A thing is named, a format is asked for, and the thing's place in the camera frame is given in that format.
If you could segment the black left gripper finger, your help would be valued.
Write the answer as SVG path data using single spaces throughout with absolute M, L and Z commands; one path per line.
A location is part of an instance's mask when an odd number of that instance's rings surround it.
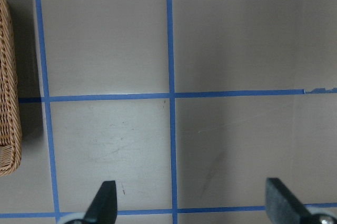
M 117 217 L 117 192 L 115 181 L 105 181 L 100 186 L 87 209 L 84 223 L 114 224 Z

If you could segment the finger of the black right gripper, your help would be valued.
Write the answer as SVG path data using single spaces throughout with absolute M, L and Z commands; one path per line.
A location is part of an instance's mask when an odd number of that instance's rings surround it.
M 265 182 L 265 212 L 271 223 L 310 223 L 312 214 L 279 178 Z

